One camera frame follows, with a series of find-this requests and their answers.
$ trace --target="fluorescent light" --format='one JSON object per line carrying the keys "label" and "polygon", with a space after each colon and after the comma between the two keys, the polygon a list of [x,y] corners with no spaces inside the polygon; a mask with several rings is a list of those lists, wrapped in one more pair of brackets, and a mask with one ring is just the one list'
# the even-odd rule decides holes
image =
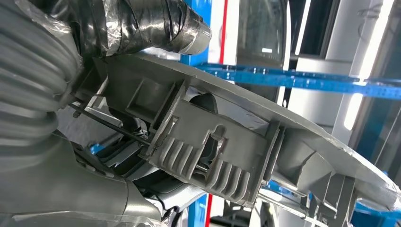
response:
{"label": "fluorescent light", "polygon": [[273,50],[270,48],[262,48],[263,53],[273,53]]}
{"label": "fluorescent light", "polygon": [[[291,55],[291,10],[289,4],[287,4],[287,32],[286,32],[286,52],[284,53],[284,62],[283,62],[283,70],[289,69],[289,58]],[[281,86],[279,88],[279,95],[277,97],[277,104],[280,106],[283,105],[284,101],[284,93],[286,87]]]}
{"label": "fluorescent light", "polygon": [[279,88],[279,95],[277,96],[277,104],[279,106],[283,106],[283,101],[284,101],[284,93],[286,91],[286,87],[281,86]]}
{"label": "fluorescent light", "polygon": [[362,94],[353,94],[348,105],[347,115],[345,115],[344,127],[348,130],[352,130],[354,127],[355,119],[359,111],[359,107],[362,102]]}
{"label": "fluorescent light", "polygon": [[306,21],[308,20],[309,8],[311,7],[311,0],[306,0],[304,14],[302,15],[301,27],[299,28],[298,40],[296,42],[295,55],[299,55],[301,51],[302,40],[304,39],[304,32]]}
{"label": "fluorescent light", "polygon": [[291,56],[291,9],[287,4],[287,26],[286,26],[286,51],[284,52],[283,70],[289,69],[289,58]]}
{"label": "fluorescent light", "polygon": [[[376,60],[377,52],[379,50],[380,43],[382,42],[384,30],[386,29],[388,17],[392,8],[394,0],[384,0],[383,5],[380,9],[379,17],[376,20],[375,27],[373,28],[372,36],[369,40],[369,45],[367,47],[361,70],[359,71],[358,78],[361,81],[369,78],[372,73],[373,64]],[[348,130],[352,130],[354,127],[355,120],[359,108],[362,103],[362,95],[354,94],[349,102],[347,114],[344,120],[344,127]]]}

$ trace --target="wrapped pipe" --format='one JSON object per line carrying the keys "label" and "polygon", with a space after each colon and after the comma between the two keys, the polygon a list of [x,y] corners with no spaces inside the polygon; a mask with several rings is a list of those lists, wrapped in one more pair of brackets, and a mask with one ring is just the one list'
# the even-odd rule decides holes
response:
{"label": "wrapped pipe", "polygon": [[82,57],[134,53],[148,47],[197,54],[211,30],[182,0],[31,0],[73,30]]}

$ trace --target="blue post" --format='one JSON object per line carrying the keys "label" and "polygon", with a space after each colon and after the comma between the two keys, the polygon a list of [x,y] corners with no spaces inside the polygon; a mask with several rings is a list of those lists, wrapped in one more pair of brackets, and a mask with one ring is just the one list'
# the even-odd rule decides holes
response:
{"label": "blue post", "polygon": [[188,227],[203,227],[206,220],[206,207],[208,195],[204,194],[193,202],[188,209]]}

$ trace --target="black cable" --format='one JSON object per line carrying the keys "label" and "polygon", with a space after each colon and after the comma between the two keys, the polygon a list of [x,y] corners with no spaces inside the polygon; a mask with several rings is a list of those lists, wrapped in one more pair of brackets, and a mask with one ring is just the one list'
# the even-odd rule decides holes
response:
{"label": "black cable", "polygon": [[174,217],[173,221],[171,222],[171,227],[177,227],[178,221],[180,220],[180,217],[182,215],[183,215],[182,211],[176,214],[176,216]]}
{"label": "black cable", "polygon": [[96,116],[94,114],[91,114],[91,113],[89,113],[88,111],[84,110],[83,108],[81,108],[79,106],[76,106],[74,104],[69,104],[69,106],[71,108],[73,108],[74,110],[78,111],[79,113],[81,113],[81,114],[83,114],[83,115],[85,115],[85,116],[87,116],[89,118],[92,118],[93,120],[103,124],[104,126],[107,126],[110,129],[113,129],[114,131],[117,131],[117,132],[123,134],[124,136],[130,137],[130,138],[138,141],[139,143],[142,143],[142,144],[145,144],[145,145],[148,145],[148,146],[150,145],[150,142],[144,140],[143,138],[138,137],[136,135],[133,135],[130,132],[128,132],[127,130],[122,129],[120,127],[117,127],[117,126],[111,124],[110,122],[105,121],[105,120],[101,119],[100,117],[98,117],[98,116]]}

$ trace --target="gray plastic cover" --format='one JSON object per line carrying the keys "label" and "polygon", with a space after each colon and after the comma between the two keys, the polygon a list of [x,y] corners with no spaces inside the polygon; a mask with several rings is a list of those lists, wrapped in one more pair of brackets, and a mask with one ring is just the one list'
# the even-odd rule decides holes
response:
{"label": "gray plastic cover", "polygon": [[[273,179],[300,195],[313,192],[336,211],[335,200],[327,200],[330,183],[339,175],[355,179],[350,190],[355,187],[359,197],[384,209],[401,208],[400,189],[378,168],[321,127],[261,96],[190,66],[142,53],[106,61],[112,75],[108,104],[149,119],[154,137],[143,157],[184,182],[250,207],[260,186]],[[190,87],[268,122],[267,133],[188,103],[184,97]],[[155,101],[136,98],[145,94]],[[205,170],[197,163],[209,135],[221,141],[222,148]],[[342,183],[339,186],[337,199]]]}

